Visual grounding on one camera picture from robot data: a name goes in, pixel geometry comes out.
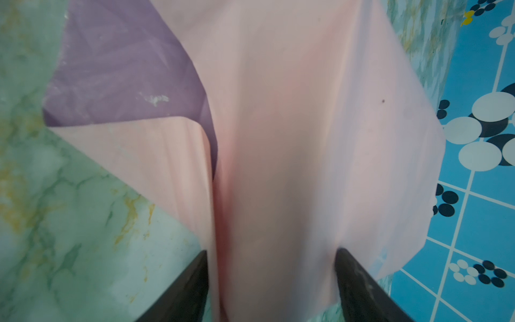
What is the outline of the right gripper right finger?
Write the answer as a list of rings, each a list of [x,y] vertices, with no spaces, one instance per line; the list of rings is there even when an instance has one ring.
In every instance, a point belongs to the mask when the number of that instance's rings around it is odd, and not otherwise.
[[[348,322],[413,322],[345,248],[335,255],[343,317]]]

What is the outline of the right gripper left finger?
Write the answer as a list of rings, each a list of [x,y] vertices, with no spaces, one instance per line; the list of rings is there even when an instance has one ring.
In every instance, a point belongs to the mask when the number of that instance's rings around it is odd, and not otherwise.
[[[202,321],[208,292],[207,251],[203,250],[137,322]]]

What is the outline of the purple wrapping paper sheet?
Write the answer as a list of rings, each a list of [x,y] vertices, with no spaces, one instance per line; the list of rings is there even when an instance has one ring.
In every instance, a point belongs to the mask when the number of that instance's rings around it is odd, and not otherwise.
[[[425,244],[441,124],[378,1],[71,1],[51,130],[190,229],[215,321],[306,321]]]

